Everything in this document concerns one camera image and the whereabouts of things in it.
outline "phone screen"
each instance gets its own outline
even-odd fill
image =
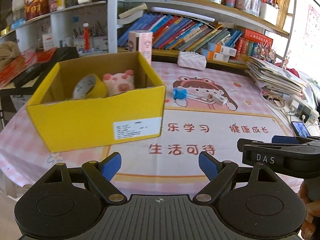
[[[310,136],[310,133],[303,122],[291,122],[291,125],[293,126],[293,129],[297,136],[301,136],[301,137]]]

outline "plush brown item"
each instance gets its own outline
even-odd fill
[[[20,56],[18,44],[6,41],[0,45],[0,71],[16,57]]]

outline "stack of papers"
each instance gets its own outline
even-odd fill
[[[263,95],[297,95],[301,96],[307,86],[291,72],[279,68],[269,62],[250,57],[246,72],[253,78]]]

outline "plush pig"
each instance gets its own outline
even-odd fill
[[[105,74],[103,81],[108,88],[108,96],[118,95],[122,92],[134,89],[133,70],[114,75]]]

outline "floor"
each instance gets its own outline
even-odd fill
[[[18,240],[21,237],[13,216],[15,203],[0,192],[0,240]]]

